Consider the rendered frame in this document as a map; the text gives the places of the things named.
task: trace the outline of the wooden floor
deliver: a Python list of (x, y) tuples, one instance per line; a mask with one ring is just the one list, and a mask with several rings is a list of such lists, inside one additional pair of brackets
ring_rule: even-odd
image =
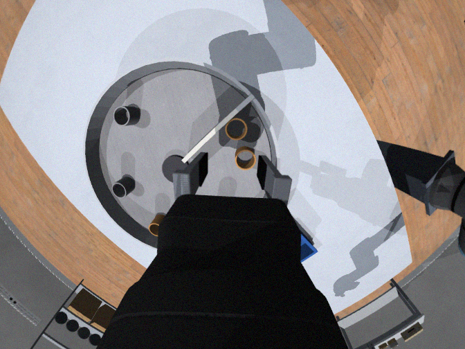
[[(33, 0), (0, 2), (0, 74)], [(376, 139), (439, 156), (465, 169), (465, 0), (283, 0), (336, 65)], [(145, 268), (94, 227), (57, 189), (0, 110), (0, 206), (64, 275), (118, 306)], [(419, 266), (459, 226), (454, 213), (427, 216), (397, 191)], [(386, 284), (337, 313), (344, 317)]]

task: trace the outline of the cylinder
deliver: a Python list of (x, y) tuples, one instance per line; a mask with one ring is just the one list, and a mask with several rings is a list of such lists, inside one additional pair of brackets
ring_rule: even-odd
[[(252, 159), (250, 159), (248, 161), (244, 161), (244, 160), (239, 159), (239, 154), (241, 154), (242, 152), (250, 152), (252, 154)], [(254, 153), (254, 150), (252, 148), (249, 148), (249, 147), (246, 147), (246, 146), (237, 148), (237, 150), (236, 150), (236, 165), (237, 165), (238, 168), (240, 168), (241, 170), (250, 170), (255, 165), (256, 161), (257, 161), (257, 158), (255, 157), (255, 153)]]
[(113, 185), (113, 194), (117, 197), (125, 197), (136, 187), (136, 181), (130, 176), (123, 176), (122, 179)]
[[(240, 135), (238, 135), (239, 132), (237, 131), (239, 128), (242, 129), (242, 133)], [(246, 136), (247, 124), (245, 123), (244, 120), (240, 118), (233, 118), (229, 120), (229, 122), (226, 124), (225, 131), (226, 131), (226, 135), (229, 138), (235, 141), (238, 141), (238, 140), (243, 139)]]
[(119, 125), (135, 125), (140, 120), (140, 109), (133, 106), (118, 107), (115, 109), (114, 116)]
[(165, 218), (165, 215), (162, 213), (158, 213), (152, 223), (149, 225), (149, 231), (152, 235), (158, 236), (158, 227), (160, 226), (161, 221)]

